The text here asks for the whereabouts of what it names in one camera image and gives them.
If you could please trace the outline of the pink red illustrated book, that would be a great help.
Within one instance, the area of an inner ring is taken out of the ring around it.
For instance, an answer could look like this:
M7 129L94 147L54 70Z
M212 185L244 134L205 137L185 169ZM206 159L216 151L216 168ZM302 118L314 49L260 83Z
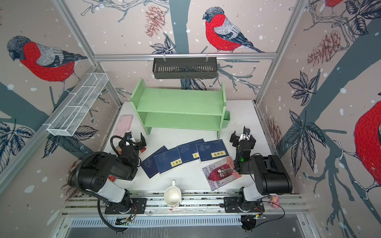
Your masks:
M226 157L202 169L212 191L240 178L231 157Z

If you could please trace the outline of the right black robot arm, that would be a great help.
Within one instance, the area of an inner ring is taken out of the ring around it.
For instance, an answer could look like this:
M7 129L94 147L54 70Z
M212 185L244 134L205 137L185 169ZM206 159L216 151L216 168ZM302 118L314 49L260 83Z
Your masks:
M240 175L249 175L253 183L239 191L239 202L256 202L268 195L290 194L293 184L279 156L252 153L256 139L244 127L240 136L232 133L230 143L236 148L234 169Z

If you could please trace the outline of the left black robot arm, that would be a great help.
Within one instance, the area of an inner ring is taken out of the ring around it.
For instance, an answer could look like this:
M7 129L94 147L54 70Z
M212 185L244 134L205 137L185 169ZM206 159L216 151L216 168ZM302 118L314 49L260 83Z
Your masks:
M146 140L140 134L136 141L128 131L124 136L112 136L110 145L113 153L94 152L82 159L70 172L67 184L106 202L126 203L128 191L109 177L132 181L141 166L140 152L146 148Z

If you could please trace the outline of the pink rectangular case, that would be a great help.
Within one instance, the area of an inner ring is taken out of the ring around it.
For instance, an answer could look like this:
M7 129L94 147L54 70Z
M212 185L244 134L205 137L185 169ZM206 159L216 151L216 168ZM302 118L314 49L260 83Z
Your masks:
M124 137L125 133L130 131L132 121L133 115L121 115L113 135Z

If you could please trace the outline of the leftmost blue book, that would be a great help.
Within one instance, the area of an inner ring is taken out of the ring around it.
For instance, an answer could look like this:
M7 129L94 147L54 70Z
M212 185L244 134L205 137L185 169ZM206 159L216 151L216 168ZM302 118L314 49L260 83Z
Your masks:
M158 149L153 154L148 156L144 161L142 161L141 167L143 168L144 172L146 173L149 179L153 178L159 173L154 156L164 153L166 151L168 151L166 146L162 146L160 149Z

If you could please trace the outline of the blue book yellow label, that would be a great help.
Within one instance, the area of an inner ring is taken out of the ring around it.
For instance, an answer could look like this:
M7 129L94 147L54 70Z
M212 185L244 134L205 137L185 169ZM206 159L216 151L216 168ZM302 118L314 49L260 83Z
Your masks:
M228 151L222 139L196 144L202 162L228 157Z
M160 174L183 164L177 147L155 155L154 159Z

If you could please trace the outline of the green wooden two-tier shelf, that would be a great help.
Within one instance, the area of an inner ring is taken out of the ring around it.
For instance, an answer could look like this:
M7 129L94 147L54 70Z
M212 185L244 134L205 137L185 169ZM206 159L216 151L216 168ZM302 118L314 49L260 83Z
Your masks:
M130 102L147 135L153 128L215 131L221 137L227 97L219 91L148 88L140 80Z

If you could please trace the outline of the pink small toy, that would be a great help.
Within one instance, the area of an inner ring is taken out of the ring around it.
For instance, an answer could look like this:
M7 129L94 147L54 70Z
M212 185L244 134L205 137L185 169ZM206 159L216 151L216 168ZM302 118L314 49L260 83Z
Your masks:
M280 208L280 202L279 202L279 196L278 195L272 195L270 202L271 202L271 205L275 209L279 209Z

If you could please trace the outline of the white ceramic pitcher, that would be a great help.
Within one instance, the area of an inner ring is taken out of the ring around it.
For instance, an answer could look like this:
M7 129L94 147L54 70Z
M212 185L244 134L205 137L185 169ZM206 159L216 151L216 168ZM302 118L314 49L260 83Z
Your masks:
M172 185L164 192L165 203L172 208L179 207L182 202L182 192L176 186L176 181L172 180Z

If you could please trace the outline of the small circuit board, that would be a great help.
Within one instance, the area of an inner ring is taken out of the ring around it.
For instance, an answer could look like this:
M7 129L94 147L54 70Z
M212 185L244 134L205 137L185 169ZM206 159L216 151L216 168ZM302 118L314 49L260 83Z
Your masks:
M127 217L117 218L115 221L116 226L129 226L132 223L132 219Z

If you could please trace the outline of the black hanging slotted basket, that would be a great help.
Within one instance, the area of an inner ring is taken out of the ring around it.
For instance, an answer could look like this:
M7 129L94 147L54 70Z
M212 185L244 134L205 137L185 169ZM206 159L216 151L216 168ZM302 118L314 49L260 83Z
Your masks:
M152 72L156 79L213 79L218 75L217 59L156 58Z

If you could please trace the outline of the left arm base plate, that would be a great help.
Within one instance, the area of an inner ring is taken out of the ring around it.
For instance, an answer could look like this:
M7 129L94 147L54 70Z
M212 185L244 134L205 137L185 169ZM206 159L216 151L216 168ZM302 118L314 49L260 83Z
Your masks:
M135 215L144 214L147 204L146 198L128 198L121 203L107 202L106 215Z

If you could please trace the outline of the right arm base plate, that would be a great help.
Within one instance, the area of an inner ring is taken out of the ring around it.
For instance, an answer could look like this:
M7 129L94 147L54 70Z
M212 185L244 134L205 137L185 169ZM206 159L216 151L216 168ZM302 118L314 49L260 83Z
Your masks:
M264 213L264 205L260 201L246 201L237 196L227 196L223 198L220 207L226 213Z

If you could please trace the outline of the aluminium mounting rail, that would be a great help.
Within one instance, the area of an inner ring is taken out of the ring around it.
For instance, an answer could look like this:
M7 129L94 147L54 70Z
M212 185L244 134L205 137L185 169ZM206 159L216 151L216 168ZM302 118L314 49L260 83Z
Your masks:
M132 194L131 198L146 198L145 216L177 216L177 215L224 215L224 208L220 207L223 198L227 196L237 196L234 193L184 193L179 207L171 208L164 201L163 193L141 193ZM280 208L275 209L268 198L264 198L266 215L281 215L285 211L286 215L309 214L309 210L300 195L279 196ZM70 198L65 205L62 215L69 214L97 214L97 200L94 197L82 196Z

